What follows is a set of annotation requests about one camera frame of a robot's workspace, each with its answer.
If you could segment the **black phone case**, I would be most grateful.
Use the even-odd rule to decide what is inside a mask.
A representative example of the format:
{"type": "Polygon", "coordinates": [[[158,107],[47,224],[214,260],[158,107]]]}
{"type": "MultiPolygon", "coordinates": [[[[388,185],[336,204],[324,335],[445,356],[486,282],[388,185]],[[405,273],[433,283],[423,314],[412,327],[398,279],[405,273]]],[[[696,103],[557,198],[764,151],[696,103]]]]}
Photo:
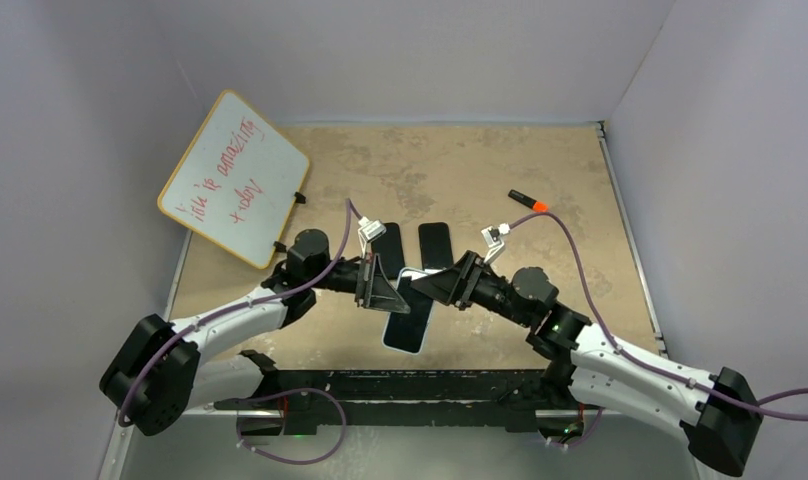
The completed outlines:
{"type": "Polygon", "coordinates": [[[418,226],[419,251],[422,268],[443,270],[454,264],[450,229],[445,222],[423,223],[418,226]]]}

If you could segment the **black phone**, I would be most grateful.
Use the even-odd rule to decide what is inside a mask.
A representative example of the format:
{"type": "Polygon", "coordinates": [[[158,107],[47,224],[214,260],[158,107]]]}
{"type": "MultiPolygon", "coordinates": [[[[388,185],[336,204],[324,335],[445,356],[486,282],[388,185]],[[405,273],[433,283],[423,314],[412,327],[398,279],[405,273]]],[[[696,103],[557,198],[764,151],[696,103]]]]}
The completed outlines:
{"type": "Polygon", "coordinates": [[[385,232],[371,243],[372,252],[379,255],[380,266],[388,280],[398,278],[406,266],[400,225],[396,222],[384,224],[385,232]]]}

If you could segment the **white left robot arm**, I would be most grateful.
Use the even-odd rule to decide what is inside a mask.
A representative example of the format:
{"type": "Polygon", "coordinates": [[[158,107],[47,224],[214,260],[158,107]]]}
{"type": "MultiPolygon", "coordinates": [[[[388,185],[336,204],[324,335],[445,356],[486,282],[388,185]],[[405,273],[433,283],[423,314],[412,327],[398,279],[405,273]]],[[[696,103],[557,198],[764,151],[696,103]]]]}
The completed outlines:
{"type": "Polygon", "coordinates": [[[99,381],[121,425],[147,436],[172,425],[202,391],[203,367],[244,341],[285,328],[316,304],[316,289],[349,293],[358,307],[407,313],[407,301],[387,279],[379,255],[334,258],[327,235],[301,231],[271,277],[248,294],[206,313],[167,321],[142,318],[99,381]]]}

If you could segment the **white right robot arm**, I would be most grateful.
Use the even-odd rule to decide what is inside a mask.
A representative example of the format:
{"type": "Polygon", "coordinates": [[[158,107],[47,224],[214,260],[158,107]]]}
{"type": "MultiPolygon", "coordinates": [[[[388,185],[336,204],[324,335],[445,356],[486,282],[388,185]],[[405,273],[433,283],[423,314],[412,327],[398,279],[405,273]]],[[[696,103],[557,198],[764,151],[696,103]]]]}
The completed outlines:
{"type": "Polygon", "coordinates": [[[559,302],[558,288],[539,267],[501,277],[467,252],[412,286],[443,305],[478,305],[527,328],[527,343],[549,362],[541,381],[549,404],[575,400],[630,416],[684,443],[707,467],[743,475],[763,418],[741,408],[757,401],[739,372],[712,374],[608,338],[602,326],[559,302]]]}

